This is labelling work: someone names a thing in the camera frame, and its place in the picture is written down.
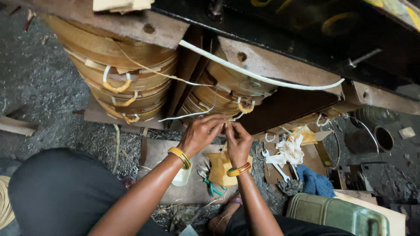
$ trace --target bolt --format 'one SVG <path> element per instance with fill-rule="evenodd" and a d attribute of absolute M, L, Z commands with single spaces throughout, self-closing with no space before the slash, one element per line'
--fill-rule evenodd
<path fill-rule="evenodd" d="M 366 59 L 368 59 L 368 58 L 370 58 L 370 57 L 372 57 L 372 56 L 374 56 L 374 55 L 376 55 L 376 54 L 378 54 L 380 52 L 382 52 L 382 49 L 377 48 L 377 49 L 373 50 L 370 53 L 364 54 L 363 56 L 359 57 L 358 59 L 356 59 L 354 61 L 352 61 L 352 60 L 349 59 L 349 64 L 353 68 L 356 68 L 356 66 L 357 66 L 358 63 L 360 63 L 360 62 L 362 62 L 362 61 L 364 61 L 364 60 L 366 60 Z"/>

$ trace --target black trousers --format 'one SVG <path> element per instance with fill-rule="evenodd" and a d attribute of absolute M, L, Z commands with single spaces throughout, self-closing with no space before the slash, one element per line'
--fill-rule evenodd
<path fill-rule="evenodd" d="M 125 194 L 123 184 L 94 157 L 70 149 L 45 150 L 13 174 L 9 197 L 24 235 L 87 235 Z M 345 231 L 276 216 L 287 236 L 352 235 Z M 249 235 L 244 210 L 232 215 L 226 235 Z M 137 235 L 169 235 L 149 219 Z"/>

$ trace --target woman's left hand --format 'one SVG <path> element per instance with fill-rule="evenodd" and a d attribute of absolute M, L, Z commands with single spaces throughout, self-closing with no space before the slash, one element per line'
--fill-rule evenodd
<path fill-rule="evenodd" d="M 188 158 L 193 157 L 213 142 L 225 122 L 225 116 L 222 114 L 208 115 L 194 120 L 186 129 L 177 148 L 181 149 Z"/>

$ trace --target green-handled pliers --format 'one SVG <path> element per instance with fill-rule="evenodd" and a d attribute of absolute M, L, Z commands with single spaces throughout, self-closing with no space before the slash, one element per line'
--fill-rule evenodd
<path fill-rule="evenodd" d="M 218 191 L 217 189 L 215 189 L 214 187 L 213 187 L 213 182 L 211 182 L 209 179 L 208 179 L 208 176 L 206 175 L 206 173 L 204 173 L 204 171 L 200 171 L 200 170 L 198 170 L 198 174 L 201 176 L 201 177 L 203 177 L 204 178 L 204 182 L 209 186 L 209 188 L 210 188 L 210 193 L 211 193 L 211 196 L 212 197 L 214 197 L 214 193 L 217 193 L 218 195 L 220 195 L 220 196 L 223 196 L 223 193 L 222 192 L 220 192 L 220 191 Z"/>

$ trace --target wrench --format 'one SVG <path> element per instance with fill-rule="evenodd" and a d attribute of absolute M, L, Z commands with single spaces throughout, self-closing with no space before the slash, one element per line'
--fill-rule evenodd
<path fill-rule="evenodd" d="M 262 155 L 264 156 L 264 157 L 269 157 L 270 156 L 270 153 L 268 152 L 268 150 L 267 149 L 265 149 L 263 152 L 262 152 Z M 281 174 L 281 176 L 283 176 L 283 179 L 284 179 L 284 181 L 287 183 L 287 182 L 289 182 L 290 181 L 290 177 L 289 176 L 287 176 L 281 169 L 280 169 L 280 167 L 277 165 L 277 164 L 273 164 L 273 166 L 280 172 L 280 174 Z"/>
<path fill-rule="evenodd" d="M 297 175 L 297 171 L 296 171 L 296 167 L 292 164 L 289 163 L 291 165 L 291 168 L 293 169 L 294 175 L 296 176 L 296 179 L 299 180 L 299 175 Z"/>

